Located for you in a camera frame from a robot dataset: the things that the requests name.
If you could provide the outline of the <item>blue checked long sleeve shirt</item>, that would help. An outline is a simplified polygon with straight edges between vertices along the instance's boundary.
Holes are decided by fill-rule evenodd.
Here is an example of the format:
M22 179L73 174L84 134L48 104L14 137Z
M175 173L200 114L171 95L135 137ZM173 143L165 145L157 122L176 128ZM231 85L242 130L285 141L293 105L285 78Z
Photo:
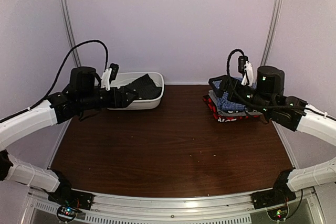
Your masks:
M218 78L212 78L214 80L210 80L210 83L212 83L214 85L214 87L216 89L219 89L219 86L222 82L221 77ZM225 111L225 112L243 112L246 110L246 106L239 104L239 103L235 103L235 102L231 102L227 100L228 97L228 93L224 92L223 95L221 97L219 97L218 95L216 95L216 93L214 94L215 96L215 101L217 104L217 108L221 111Z

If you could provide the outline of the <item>black white plaid shirt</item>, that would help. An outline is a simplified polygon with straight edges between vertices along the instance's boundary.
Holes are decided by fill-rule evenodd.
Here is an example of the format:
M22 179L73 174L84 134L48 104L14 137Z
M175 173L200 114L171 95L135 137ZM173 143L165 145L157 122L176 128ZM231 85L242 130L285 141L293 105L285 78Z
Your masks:
M221 98L219 98L213 90L209 90L208 95L210 99L212 100L212 102L216 104L217 106L221 103Z

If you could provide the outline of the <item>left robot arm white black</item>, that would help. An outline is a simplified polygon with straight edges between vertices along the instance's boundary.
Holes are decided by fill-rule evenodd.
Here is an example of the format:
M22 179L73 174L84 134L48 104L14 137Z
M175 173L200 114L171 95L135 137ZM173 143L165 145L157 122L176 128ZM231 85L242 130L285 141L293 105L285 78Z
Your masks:
M38 130L62 124L74 116L81 121L87 110L123 109L138 98L138 93L126 86L111 87L118 73L115 64L99 76L93 67L72 69L69 84L62 92L47 95L39 105L1 120L1 180L38 187L54 193L64 205L71 205L76 197L66 179L56 172L23 162L9 154L7 148Z

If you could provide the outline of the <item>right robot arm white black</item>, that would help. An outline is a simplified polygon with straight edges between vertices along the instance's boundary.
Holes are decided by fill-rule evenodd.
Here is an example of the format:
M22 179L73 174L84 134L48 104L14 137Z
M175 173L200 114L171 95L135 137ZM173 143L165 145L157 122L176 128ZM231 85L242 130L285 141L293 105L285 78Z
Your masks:
M218 97L244 105L262 113L283 127L315 136L335 145L335 118L319 111L300 98L284 95L285 73L272 66L261 66L257 70L257 83L251 86L250 78L238 80L226 74L210 78L208 83ZM279 204L289 196L290 191L323 185L335 181L335 159L303 169L294 169L269 192L272 203Z

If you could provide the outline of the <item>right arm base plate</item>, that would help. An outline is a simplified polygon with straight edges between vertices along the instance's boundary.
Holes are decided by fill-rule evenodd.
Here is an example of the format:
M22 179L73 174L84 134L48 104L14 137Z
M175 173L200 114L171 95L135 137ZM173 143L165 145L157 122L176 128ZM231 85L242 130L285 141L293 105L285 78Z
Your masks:
M269 189L252 193L251 199L254 209L269 208L276 205L285 205L286 202L296 199L296 194L287 189Z

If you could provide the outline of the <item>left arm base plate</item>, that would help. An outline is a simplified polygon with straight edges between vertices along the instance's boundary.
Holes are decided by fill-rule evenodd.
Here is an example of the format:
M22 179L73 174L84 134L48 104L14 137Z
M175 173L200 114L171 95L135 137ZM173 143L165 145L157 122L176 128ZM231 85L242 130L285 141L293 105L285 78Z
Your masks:
M76 190L71 190L69 196L61 196L59 193L50 192L47 192L47 194L49 201L74 209L90 210L93 202L93 194Z

